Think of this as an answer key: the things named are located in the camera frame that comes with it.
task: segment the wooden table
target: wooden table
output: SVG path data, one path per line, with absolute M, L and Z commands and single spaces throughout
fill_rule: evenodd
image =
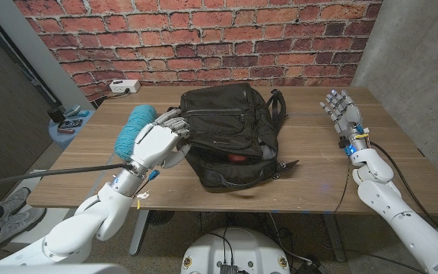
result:
M 113 154 L 114 141 L 128 115 L 139 104 L 150 104 L 158 113 L 178 106 L 180 95 L 196 87 L 143 87 L 137 94 L 105 101 L 62 153 L 52 169 L 86 167 L 122 162 Z M 256 88 L 268 99 L 272 87 Z M 248 190 L 209 193 L 187 161 L 162 170 L 145 187 L 150 196 L 142 209 L 176 211 L 238 212 L 332 212 L 344 189 L 348 160 L 338 147 L 338 135 L 319 102 L 333 88 L 278 87 L 287 102 L 288 119 L 278 141 L 279 161 L 299 159 L 298 165 L 279 180 L 271 180 Z M 438 214 L 438 171 L 418 151 L 403 130 L 366 88 L 346 88 L 360 108 L 370 139 L 384 147 L 396 160 L 414 193 L 428 212 Z M 44 177 L 30 194 L 28 203 L 39 207 L 74 208 L 101 186 L 111 181 L 117 170 Z M 404 200 L 420 211 L 403 187 L 398 175 L 394 182 Z M 338 213 L 374 214 L 357 196 L 357 184 L 349 181 Z

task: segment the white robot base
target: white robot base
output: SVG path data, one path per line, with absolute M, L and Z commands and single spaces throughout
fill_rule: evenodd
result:
M 288 274 L 287 257 L 284 251 L 270 238 L 248 229 L 219 228 L 200 237 L 183 256 L 181 274 L 205 273 L 248 273 L 248 274 Z

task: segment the black backpack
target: black backpack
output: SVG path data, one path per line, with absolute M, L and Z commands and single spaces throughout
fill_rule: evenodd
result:
M 186 142 L 192 147 L 186 159 L 204 187 L 245 189 L 278 176 L 277 135 L 286 107 L 281 92 L 272 93 L 265 103 L 242 83 L 182 95 L 180 116 L 190 125 Z

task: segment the gray wall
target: gray wall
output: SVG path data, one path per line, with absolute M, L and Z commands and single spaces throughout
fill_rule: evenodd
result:
M 12 0 L 0 0 L 0 25 L 66 109 L 94 109 Z
M 368 87 L 438 168 L 438 1 L 385 0 L 351 85 Z

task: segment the backpack strap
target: backpack strap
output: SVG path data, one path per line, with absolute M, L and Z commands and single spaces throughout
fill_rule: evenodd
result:
M 271 93 L 273 95 L 270 97 L 270 100 L 266 102 L 266 107 L 269 108 L 271 104 L 271 120 L 278 133 L 287 116 L 287 106 L 283 94 L 278 89 L 274 89 Z M 280 102 L 280 112 L 278 112 L 278 102 Z

